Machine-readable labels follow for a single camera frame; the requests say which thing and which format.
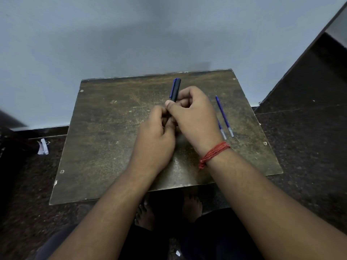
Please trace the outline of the person's right hand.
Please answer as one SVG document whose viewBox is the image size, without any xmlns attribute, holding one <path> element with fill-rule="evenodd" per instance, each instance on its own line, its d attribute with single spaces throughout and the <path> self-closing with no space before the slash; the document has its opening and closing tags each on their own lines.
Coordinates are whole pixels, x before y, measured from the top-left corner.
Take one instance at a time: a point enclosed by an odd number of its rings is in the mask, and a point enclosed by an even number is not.
<svg viewBox="0 0 347 260">
<path fill-rule="evenodd" d="M 187 100 L 187 119 L 176 119 L 178 127 L 198 155 L 203 157 L 223 142 L 215 110 L 206 94 L 196 86 L 179 91 L 179 100 Z"/>
</svg>

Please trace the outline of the person's left forearm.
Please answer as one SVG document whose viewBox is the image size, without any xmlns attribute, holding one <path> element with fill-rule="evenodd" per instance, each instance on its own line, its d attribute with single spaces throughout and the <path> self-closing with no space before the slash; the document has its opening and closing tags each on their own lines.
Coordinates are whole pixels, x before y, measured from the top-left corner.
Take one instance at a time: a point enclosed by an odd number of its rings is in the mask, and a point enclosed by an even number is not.
<svg viewBox="0 0 347 260">
<path fill-rule="evenodd" d="M 48 260 L 117 259 L 137 207 L 160 171 L 130 164 Z"/>
</svg>

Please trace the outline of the person's left foot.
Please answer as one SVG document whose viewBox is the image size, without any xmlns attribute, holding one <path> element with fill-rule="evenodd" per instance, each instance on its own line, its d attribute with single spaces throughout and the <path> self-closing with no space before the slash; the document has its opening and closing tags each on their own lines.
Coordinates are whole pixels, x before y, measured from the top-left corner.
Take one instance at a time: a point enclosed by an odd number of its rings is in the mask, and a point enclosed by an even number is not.
<svg viewBox="0 0 347 260">
<path fill-rule="evenodd" d="M 155 230 L 156 217 L 147 199 L 138 206 L 134 224 L 151 232 Z"/>
</svg>

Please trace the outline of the blue pen refill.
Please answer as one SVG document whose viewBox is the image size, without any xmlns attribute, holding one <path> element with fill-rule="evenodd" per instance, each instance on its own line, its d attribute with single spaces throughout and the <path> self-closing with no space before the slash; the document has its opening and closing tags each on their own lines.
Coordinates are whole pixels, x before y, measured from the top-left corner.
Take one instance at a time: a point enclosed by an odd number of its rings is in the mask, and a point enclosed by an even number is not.
<svg viewBox="0 0 347 260">
<path fill-rule="evenodd" d="M 225 112 L 224 112 L 224 110 L 223 110 L 223 107 L 222 107 L 222 105 L 221 105 L 221 103 L 220 103 L 220 100 L 219 100 L 219 98 L 218 98 L 217 95 L 215 96 L 215 98 L 216 98 L 218 107 L 219 107 L 219 109 L 220 109 L 220 111 L 221 111 L 221 113 L 222 113 L 224 122 L 225 122 L 226 126 L 228 127 L 228 130 L 229 130 L 229 132 L 230 132 L 231 137 L 233 138 L 233 137 L 234 137 L 233 131 L 232 131 L 232 129 L 231 129 L 231 126 L 229 125 L 228 119 L 227 119 L 226 114 L 225 114 Z"/>
<path fill-rule="evenodd" d="M 226 135 L 225 135 L 225 133 L 224 133 L 224 130 L 223 130 L 223 128 L 222 128 L 222 126 L 221 126 L 219 120 L 218 120 L 218 126 L 219 126 L 219 130 L 220 130 L 220 132 L 221 132 L 221 134 L 222 134 L 222 136 L 223 136 L 223 139 L 224 139 L 224 140 L 227 140 Z"/>
</svg>

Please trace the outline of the person's foot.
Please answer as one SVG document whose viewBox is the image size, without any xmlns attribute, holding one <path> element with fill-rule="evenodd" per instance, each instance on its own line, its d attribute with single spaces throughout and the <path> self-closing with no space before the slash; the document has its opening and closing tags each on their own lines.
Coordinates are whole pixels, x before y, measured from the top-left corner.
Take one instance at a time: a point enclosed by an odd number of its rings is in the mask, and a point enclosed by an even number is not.
<svg viewBox="0 0 347 260">
<path fill-rule="evenodd" d="M 203 205 L 198 196 L 184 196 L 182 206 L 182 219 L 187 223 L 194 223 L 202 216 Z"/>
<path fill-rule="evenodd" d="M 138 206 L 134 224 L 151 232 L 155 230 L 156 217 L 147 199 Z"/>
</svg>

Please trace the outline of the black and blue pen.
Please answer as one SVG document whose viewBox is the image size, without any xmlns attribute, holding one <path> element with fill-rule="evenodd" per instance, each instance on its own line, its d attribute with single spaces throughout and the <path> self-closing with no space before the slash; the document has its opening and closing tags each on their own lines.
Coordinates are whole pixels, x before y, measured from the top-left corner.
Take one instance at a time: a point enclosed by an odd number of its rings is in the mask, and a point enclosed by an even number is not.
<svg viewBox="0 0 347 260">
<path fill-rule="evenodd" d="M 171 101 L 173 101 L 173 102 L 177 101 L 177 97 L 178 97 L 178 94 L 179 94 L 180 83 L 181 83 L 181 79 L 180 78 L 175 78 L 174 81 L 173 81 L 171 94 L 169 96 L 169 99 Z"/>
</svg>

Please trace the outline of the person's right forearm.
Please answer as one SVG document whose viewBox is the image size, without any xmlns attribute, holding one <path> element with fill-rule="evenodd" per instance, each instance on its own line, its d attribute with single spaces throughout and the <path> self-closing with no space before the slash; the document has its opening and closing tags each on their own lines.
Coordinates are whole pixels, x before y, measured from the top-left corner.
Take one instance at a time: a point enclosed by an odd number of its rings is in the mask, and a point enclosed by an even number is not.
<svg viewBox="0 0 347 260">
<path fill-rule="evenodd" d="M 347 260 L 347 235 L 275 186 L 232 149 L 199 152 L 267 260 Z"/>
</svg>

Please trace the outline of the red thread wristband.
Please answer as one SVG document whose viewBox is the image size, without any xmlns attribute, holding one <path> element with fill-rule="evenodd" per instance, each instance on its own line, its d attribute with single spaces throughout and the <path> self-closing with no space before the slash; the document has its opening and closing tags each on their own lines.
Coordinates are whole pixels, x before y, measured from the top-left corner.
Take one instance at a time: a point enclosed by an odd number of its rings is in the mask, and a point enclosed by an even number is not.
<svg viewBox="0 0 347 260">
<path fill-rule="evenodd" d="M 205 154 L 205 156 L 203 156 L 199 160 L 199 165 L 198 165 L 199 170 L 204 169 L 206 167 L 207 162 L 210 161 L 212 158 L 216 157 L 217 155 L 219 155 L 220 153 L 222 153 L 226 149 L 230 149 L 230 148 L 231 148 L 231 146 L 225 141 L 215 145 L 212 149 L 210 149 Z"/>
</svg>

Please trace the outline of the person's dark trousers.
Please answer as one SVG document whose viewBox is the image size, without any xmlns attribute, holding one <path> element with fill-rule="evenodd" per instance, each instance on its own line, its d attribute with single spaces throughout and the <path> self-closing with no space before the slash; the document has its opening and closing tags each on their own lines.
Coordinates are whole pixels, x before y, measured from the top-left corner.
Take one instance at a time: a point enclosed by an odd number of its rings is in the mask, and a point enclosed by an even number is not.
<svg viewBox="0 0 347 260">
<path fill-rule="evenodd" d="M 186 260 L 264 260 L 231 208 L 211 211 L 194 223 L 182 223 L 180 250 Z M 167 260 L 169 238 L 132 225 L 119 260 Z"/>
</svg>

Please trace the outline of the person's right foot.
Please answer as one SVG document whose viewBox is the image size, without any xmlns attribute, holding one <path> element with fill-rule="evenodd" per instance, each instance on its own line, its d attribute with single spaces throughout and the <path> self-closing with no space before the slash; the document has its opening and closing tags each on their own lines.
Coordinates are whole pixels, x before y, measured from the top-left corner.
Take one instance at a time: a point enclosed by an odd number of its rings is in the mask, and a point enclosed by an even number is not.
<svg viewBox="0 0 347 260">
<path fill-rule="evenodd" d="M 194 223 L 202 216 L 203 205 L 198 196 L 184 196 L 182 206 L 182 219 L 187 223 Z"/>
</svg>

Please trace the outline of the crumpled white paper scrap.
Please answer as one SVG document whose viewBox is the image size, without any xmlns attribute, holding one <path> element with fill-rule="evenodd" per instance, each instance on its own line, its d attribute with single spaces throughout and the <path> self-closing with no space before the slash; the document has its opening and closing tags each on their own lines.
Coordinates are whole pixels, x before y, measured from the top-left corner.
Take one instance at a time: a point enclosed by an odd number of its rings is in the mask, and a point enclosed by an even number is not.
<svg viewBox="0 0 347 260">
<path fill-rule="evenodd" d="M 39 149 L 37 154 L 38 155 L 48 155 L 49 154 L 49 149 L 47 146 L 47 142 L 44 138 L 42 138 L 41 140 L 37 141 L 38 145 L 39 145 Z"/>
</svg>

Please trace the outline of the person's left hand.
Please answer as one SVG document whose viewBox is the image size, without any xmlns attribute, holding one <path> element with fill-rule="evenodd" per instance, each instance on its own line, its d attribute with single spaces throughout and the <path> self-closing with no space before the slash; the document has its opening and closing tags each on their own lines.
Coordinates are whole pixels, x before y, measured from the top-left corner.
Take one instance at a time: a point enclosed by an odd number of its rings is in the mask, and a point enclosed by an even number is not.
<svg viewBox="0 0 347 260">
<path fill-rule="evenodd" d="M 141 122 L 128 169 L 147 175 L 158 175 L 168 165 L 176 144 L 176 132 L 160 133 L 150 126 L 148 118 Z"/>
</svg>

